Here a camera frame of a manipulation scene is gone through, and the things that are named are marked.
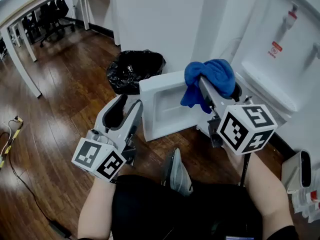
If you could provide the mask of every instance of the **white desk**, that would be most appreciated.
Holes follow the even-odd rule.
[[[36,97],[39,97],[41,95],[41,92],[38,89],[38,87],[35,85],[33,80],[31,79],[31,77],[29,76],[29,74],[26,71],[26,69],[24,68],[24,66],[22,65],[22,63],[21,63],[21,61],[15,51],[15,48],[11,42],[11,37],[10,37],[10,33],[9,33],[8,28],[15,23],[18,24],[19,32],[20,32],[20,35],[21,35],[23,41],[25,42],[26,48],[29,51],[33,61],[36,61],[37,58],[35,57],[34,52],[32,51],[32,48],[31,48],[29,41],[26,37],[21,19],[25,15],[27,15],[28,13],[34,11],[36,8],[39,8],[40,6],[44,5],[45,3],[49,2],[49,1],[51,1],[51,0],[29,0],[24,5],[19,7],[17,10],[12,12],[7,18],[4,19],[3,22],[0,23],[0,32],[1,32],[1,35],[3,38],[3,41],[5,43],[5,46],[7,48],[7,51],[10,54],[11,59],[15,65],[15,67],[19,71],[20,75],[22,76],[23,80],[25,81],[27,86],[30,88],[30,90],[33,92],[33,94]],[[80,3],[81,3],[84,28],[86,30],[88,30],[89,29],[89,21],[88,21],[88,13],[87,13],[86,5],[85,5],[85,0],[80,0]]]

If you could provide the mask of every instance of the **person's arm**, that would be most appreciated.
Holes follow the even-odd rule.
[[[224,149],[231,164],[241,176],[244,155],[235,155],[226,144]],[[285,187],[255,153],[251,154],[244,185],[261,213],[264,240],[286,226],[293,226]]]
[[[78,223],[78,239],[107,240],[112,222],[112,201],[116,185],[95,178]]]

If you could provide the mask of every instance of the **desk leg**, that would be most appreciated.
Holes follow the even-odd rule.
[[[89,29],[89,20],[88,20],[88,12],[86,7],[86,0],[80,0],[81,4],[81,11],[82,11],[82,18],[84,23],[85,30]]]
[[[22,65],[22,63],[21,63],[21,61],[15,51],[15,48],[11,42],[10,34],[9,34],[7,27],[4,26],[1,28],[1,34],[2,34],[3,41],[5,43],[5,46],[7,48],[7,51],[10,54],[10,57],[15,65],[16,69],[19,71],[24,82],[30,88],[30,90],[33,92],[33,94],[36,97],[39,97],[41,95],[41,92],[39,91],[38,87],[32,81],[29,74],[27,73],[24,66]]]
[[[14,35],[14,38],[15,38],[15,42],[16,42],[16,44],[18,45],[18,47],[20,47],[21,45],[20,45],[19,39],[18,39],[18,37],[17,37],[16,26],[13,25],[13,26],[11,27],[11,29],[12,29],[12,32],[13,32],[13,35]]]
[[[34,51],[32,50],[31,46],[30,46],[30,43],[29,43],[29,40],[26,36],[26,32],[25,32],[25,29],[24,29],[24,26],[22,25],[22,22],[19,20],[18,21],[18,29],[19,29],[19,32],[20,32],[20,36],[22,36],[22,39],[25,43],[25,46],[32,58],[32,60],[35,62],[37,60],[35,54],[34,54]]]

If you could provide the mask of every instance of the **wooden floor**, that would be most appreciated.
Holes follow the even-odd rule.
[[[113,39],[77,28],[60,41],[33,46],[32,62],[24,45],[16,48],[42,96],[35,98],[21,79],[9,55],[0,61],[0,121],[19,115],[24,125],[10,157],[17,173],[31,186],[40,206],[75,235],[81,208],[93,178],[71,163],[80,137],[92,128],[98,112],[115,97],[105,69],[120,52]],[[1,131],[8,131],[2,124]],[[0,144],[5,143],[2,137]],[[135,173],[160,182],[162,163],[174,147],[191,177],[204,183],[236,184],[239,177],[223,150],[196,129],[145,142],[142,128],[135,138],[139,151]],[[283,157],[271,146],[259,153],[266,165],[281,175]],[[318,239],[319,224],[306,225],[294,216],[301,239]],[[37,209],[32,196],[16,179],[9,163],[0,171],[0,239],[59,240]]]

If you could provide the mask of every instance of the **baseboard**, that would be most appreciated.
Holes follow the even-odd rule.
[[[71,22],[75,22],[75,24],[77,25],[80,25],[80,26],[85,26],[84,24],[84,21],[83,20],[80,20],[80,19],[76,19],[76,18],[70,18],[70,17],[63,17],[64,19],[68,20],[68,21],[71,21]],[[89,23],[89,28],[91,30],[94,30],[94,31],[97,31],[105,36],[108,36],[110,38],[115,38],[114,37],[114,32],[110,29],[107,29],[107,28],[104,28],[102,26],[98,26],[98,25],[95,25],[95,24],[92,24],[92,23]]]
[[[278,134],[274,133],[269,139],[269,143],[277,150],[284,159],[288,160],[293,157],[295,152]]]

